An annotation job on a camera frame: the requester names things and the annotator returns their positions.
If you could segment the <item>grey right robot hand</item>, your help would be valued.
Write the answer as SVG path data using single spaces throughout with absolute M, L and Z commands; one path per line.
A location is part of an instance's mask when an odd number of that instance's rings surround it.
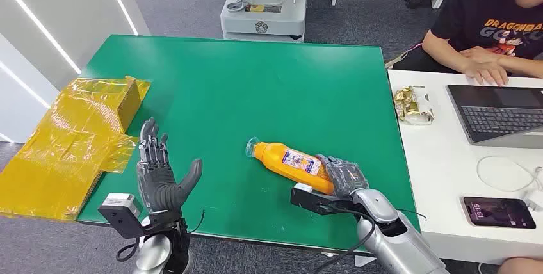
M 316 157 L 325 167 L 336 196 L 347 198 L 359 189 L 369 189 L 368 180 L 357 163 L 323 154 L 316 154 Z

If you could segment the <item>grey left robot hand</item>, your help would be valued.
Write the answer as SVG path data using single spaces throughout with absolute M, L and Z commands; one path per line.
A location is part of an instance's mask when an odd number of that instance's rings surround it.
M 146 120 L 140 129 L 139 161 L 136 165 L 138 190 L 149 213 L 160 211 L 181 212 L 181 207 L 202 175 L 203 163 L 195 159 L 181 182 L 176 182 L 169 162 L 168 135 L 158 138 L 154 118 Z

